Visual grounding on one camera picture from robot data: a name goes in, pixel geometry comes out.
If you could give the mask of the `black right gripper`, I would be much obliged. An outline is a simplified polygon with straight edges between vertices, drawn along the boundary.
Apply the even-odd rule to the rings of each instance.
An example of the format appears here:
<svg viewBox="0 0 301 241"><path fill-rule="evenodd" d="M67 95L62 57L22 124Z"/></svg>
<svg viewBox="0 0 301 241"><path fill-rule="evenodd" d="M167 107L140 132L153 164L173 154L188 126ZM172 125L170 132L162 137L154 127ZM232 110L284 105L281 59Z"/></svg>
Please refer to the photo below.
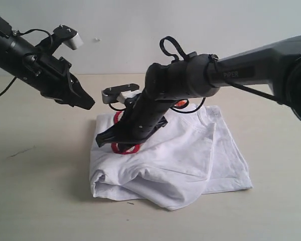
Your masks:
<svg viewBox="0 0 301 241"><path fill-rule="evenodd" d="M116 143L118 151L139 150L140 144L126 143L128 141L143 141L149 138L156 124L175 103L173 100L154 100L146 95L139 95L131 109L126 110L120 119L120 127L113 125L102 133L97 134L98 147Z"/></svg>

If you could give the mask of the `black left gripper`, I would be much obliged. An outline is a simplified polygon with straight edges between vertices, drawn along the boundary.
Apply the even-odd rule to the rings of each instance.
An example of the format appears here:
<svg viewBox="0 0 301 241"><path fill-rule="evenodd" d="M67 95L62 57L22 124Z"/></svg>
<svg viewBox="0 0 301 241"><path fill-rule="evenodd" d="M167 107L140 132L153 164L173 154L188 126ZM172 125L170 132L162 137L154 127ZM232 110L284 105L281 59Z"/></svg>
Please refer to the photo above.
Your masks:
<svg viewBox="0 0 301 241"><path fill-rule="evenodd" d="M95 100L81 87L74 87L78 79L70 73L72 64L63 57L48 54L25 54L22 64L35 79L41 81L39 91L45 98L90 110Z"/></svg>

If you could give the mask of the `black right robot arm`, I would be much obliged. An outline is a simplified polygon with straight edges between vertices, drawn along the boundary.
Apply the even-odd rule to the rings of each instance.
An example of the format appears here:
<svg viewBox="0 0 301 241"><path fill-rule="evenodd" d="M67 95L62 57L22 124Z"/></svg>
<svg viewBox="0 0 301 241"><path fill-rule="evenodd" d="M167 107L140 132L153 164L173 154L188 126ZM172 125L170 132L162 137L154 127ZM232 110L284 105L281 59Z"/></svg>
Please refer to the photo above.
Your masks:
<svg viewBox="0 0 301 241"><path fill-rule="evenodd" d="M206 99L221 87L237 89L290 107L301 121L301 35L219 59L186 54L179 44L169 65L153 63L143 91L126 100L122 118L96 136L98 146L117 143L125 151L165 126L165 113L177 102Z"/></svg>

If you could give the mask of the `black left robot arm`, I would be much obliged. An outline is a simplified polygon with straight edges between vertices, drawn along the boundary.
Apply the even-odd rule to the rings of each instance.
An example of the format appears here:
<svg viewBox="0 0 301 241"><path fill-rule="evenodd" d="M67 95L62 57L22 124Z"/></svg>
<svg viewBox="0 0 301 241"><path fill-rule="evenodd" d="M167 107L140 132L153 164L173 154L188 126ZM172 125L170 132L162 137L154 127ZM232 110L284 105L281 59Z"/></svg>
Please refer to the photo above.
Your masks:
<svg viewBox="0 0 301 241"><path fill-rule="evenodd" d="M45 98L90 110L95 101L70 72L71 63L53 55L62 44L72 50L78 49L83 44L79 33L69 26L60 25L35 46L23 35L13 30L0 16L0 68Z"/></svg>

